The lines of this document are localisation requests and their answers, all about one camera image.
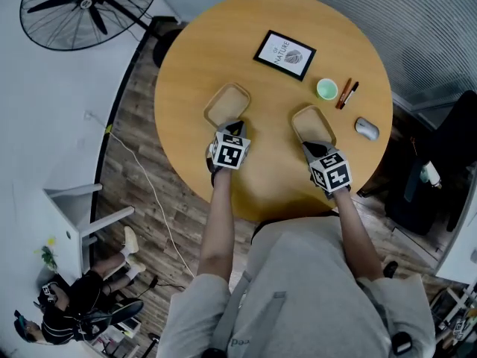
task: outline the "gray shirt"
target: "gray shirt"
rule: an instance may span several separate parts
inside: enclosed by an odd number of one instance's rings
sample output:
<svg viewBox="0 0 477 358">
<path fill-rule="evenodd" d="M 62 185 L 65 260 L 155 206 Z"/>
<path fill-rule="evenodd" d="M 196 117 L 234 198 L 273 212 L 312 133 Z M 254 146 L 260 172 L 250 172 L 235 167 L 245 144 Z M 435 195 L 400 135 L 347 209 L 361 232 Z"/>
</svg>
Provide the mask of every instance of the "gray shirt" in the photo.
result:
<svg viewBox="0 0 477 358">
<path fill-rule="evenodd" d="M 435 335 L 429 303 L 419 276 L 382 278 L 358 286 L 341 245 L 339 219 L 304 218 L 273 223 L 256 235 L 247 271 L 254 277 L 238 312 L 227 348 L 242 358 L 274 292 L 286 291 L 263 357 L 392 357 L 390 333 L 408 333 L 411 352 L 432 357 Z M 200 357 L 230 297 L 226 281 L 197 276 L 171 299 L 158 358 Z"/>
</svg>

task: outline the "computer mouse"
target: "computer mouse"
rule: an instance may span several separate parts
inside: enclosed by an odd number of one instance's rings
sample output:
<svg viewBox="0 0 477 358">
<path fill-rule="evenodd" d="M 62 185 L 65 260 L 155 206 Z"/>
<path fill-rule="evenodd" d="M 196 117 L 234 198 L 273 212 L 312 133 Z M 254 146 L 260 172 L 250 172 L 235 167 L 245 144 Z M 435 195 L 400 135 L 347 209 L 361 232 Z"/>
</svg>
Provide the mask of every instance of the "computer mouse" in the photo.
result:
<svg viewBox="0 0 477 358">
<path fill-rule="evenodd" d="M 362 117 L 359 117 L 356 121 L 355 129 L 369 140 L 376 140 L 379 138 L 379 129 Z"/>
</svg>

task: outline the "picture frame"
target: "picture frame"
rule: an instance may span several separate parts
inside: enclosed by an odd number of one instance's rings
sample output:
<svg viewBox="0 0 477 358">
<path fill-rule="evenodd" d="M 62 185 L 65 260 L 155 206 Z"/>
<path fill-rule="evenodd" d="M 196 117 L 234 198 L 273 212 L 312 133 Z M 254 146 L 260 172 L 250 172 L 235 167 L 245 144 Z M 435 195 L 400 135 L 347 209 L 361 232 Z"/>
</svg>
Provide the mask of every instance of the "picture frame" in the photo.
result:
<svg viewBox="0 0 477 358">
<path fill-rule="evenodd" d="M 275 31 L 268 31 L 253 59 L 303 81 L 316 49 Z"/>
</svg>

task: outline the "small cup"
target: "small cup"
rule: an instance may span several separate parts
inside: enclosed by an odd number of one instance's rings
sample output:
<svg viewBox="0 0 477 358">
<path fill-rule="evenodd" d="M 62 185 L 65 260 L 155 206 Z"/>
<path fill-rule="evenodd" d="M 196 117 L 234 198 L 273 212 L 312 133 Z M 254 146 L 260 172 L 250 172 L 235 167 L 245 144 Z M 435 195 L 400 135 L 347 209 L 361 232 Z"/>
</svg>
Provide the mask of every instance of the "small cup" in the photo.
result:
<svg viewBox="0 0 477 358">
<path fill-rule="evenodd" d="M 333 80 L 323 78 L 319 80 L 316 85 L 316 92 L 318 96 L 327 101 L 335 99 L 338 95 L 338 87 Z"/>
</svg>

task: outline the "wooden floor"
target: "wooden floor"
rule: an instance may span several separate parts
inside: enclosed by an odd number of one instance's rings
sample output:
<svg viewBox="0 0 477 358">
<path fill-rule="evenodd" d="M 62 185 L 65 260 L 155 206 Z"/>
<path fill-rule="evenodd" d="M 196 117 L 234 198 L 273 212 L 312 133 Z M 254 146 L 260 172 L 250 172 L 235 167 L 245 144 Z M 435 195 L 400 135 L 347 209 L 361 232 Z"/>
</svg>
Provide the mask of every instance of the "wooden floor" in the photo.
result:
<svg viewBox="0 0 477 358">
<path fill-rule="evenodd" d="M 174 241 L 191 270 L 196 271 L 208 204 L 197 197 L 177 176 L 157 136 L 154 124 L 154 87 L 158 68 L 152 61 L 155 42 L 155 39 L 149 39 L 134 67 L 116 115 L 113 133 L 134 150 L 147 170 L 171 227 Z M 98 198 L 97 217 L 108 215 L 128 205 L 136 209 L 135 213 L 123 222 L 115 223 L 99 232 L 100 239 L 104 242 L 99 243 L 98 253 L 105 256 L 121 248 L 124 225 L 130 225 L 136 231 L 140 247 L 137 257 L 146 264 L 147 271 L 136 278 L 135 283 L 123 291 L 124 294 L 133 297 L 143 292 L 155 274 L 159 277 L 159 285 L 187 286 L 192 277 L 174 250 L 152 190 L 133 155 L 114 139 L 110 139 L 107 146 L 101 183 L 104 188 Z M 396 260 L 399 263 L 398 277 L 421 274 L 429 299 L 450 284 L 449 281 L 432 277 L 431 269 L 392 236 L 392 226 L 384 217 L 384 204 L 379 197 L 356 197 L 355 200 L 383 266 L 388 261 Z M 244 269 L 255 226 L 252 222 L 236 219 L 233 283 Z M 161 334 L 171 296 L 182 290 L 159 285 L 141 297 L 145 302 L 145 308 L 139 314 L 142 329 L 133 341 L 134 345 L 141 346 L 138 357 L 149 346 L 148 333 Z M 155 350 L 154 348 L 149 357 L 155 357 Z"/>
</svg>

